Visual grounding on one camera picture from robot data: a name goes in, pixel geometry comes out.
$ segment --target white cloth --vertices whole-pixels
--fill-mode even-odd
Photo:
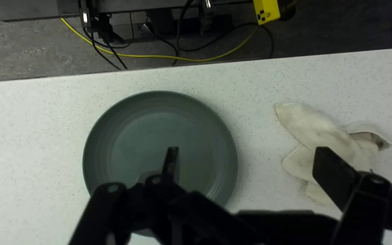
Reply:
[[[336,126],[330,118],[301,103],[275,104],[280,123],[300,142],[282,161],[289,174],[308,181],[305,193],[328,206],[333,201],[312,176],[317,146],[328,146],[356,170],[372,171],[378,151],[390,146],[379,128],[368,122]]]

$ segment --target yellow cable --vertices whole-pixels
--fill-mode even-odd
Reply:
[[[78,37],[81,37],[81,39],[83,39],[84,41],[86,41],[87,43],[89,43],[90,45],[92,45],[92,42],[87,39],[85,36],[81,35],[81,33],[79,33],[77,30],[75,30],[65,19],[61,18],[61,21],[71,30],[73,31],[75,34],[78,35]],[[239,48],[241,48],[244,44],[246,44],[247,41],[249,41],[249,39],[254,35],[255,31],[258,29],[255,28],[255,30],[252,31],[252,33],[249,35],[249,37],[247,37],[241,44],[239,44],[237,47],[229,50],[228,52],[218,55],[216,57],[212,57],[212,58],[208,58],[208,59],[189,59],[189,58],[184,58],[184,57],[176,57],[176,56],[170,56],[170,55],[157,55],[157,54],[150,54],[150,55],[138,55],[138,54],[120,54],[118,53],[118,56],[122,56],[122,57],[131,57],[131,58],[167,58],[167,59],[177,59],[177,60],[182,60],[182,61],[189,61],[189,62],[208,62],[208,61],[213,61],[215,59],[219,59],[222,57],[225,57],[233,52],[235,52],[236,50],[238,50]],[[113,52],[104,49],[98,45],[95,45],[99,50],[105,52],[105,53],[109,53],[109,54],[113,54]]]

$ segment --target plate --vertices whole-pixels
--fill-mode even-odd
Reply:
[[[238,171],[233,138],[202,102],[165,91],[123,99],[96,122],[83,156],[89,193],[114,181],[131,188],[160,173],[169,146],[179,147],[179,186],[188,192],[199,191],[223,207]]]

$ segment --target white speckled countertop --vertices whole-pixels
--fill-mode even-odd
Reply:
[[[392,50],[0,82],[0,245],[68,242],[89,198],[81,170],[89,130],[107,108],[149,90],[193,96],[229,127],[239,155],[231,211],[340,215],[307,198],[305,183],[281,169],[298,142],[277,121],[274,103],[307,103],[341,126],[375,122],[392,142]],[[377,166],[392,181],[392,147]]]

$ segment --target gray carpet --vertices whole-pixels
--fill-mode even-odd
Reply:
[[[253,21],[255,18],[252,5],[226,6],[219,11],[233,13],[235,23]],[[136,14],[138,22],[143,22],[143,18],[143,13]],[[281,58],[392,48],[391,18],[392,0],[301,0],[292,20],[272,22],[266,26],[275,38],[274,58]],[[127,23],[128,15],[121,14],[113,19],[116,23]],[[79,22],[77,19],[70,21],[74,24]],[[238,45],[250,32],[251,27],[243,28],[216,45],[185,56],[202,59],[221,54]],[[196,37],[182,43],[191,47],[210,38]],[[259,30],[244,47],[218,62],[264,59],[270,48],[266,33]],[[173,50],[162,42],[148,42],[133,44],[125,53],[173,54]],[[124,61],[130,69],[171,64],[171,60],[167,59]],[[0,22],[0,80],[113,70],[59,19]]]

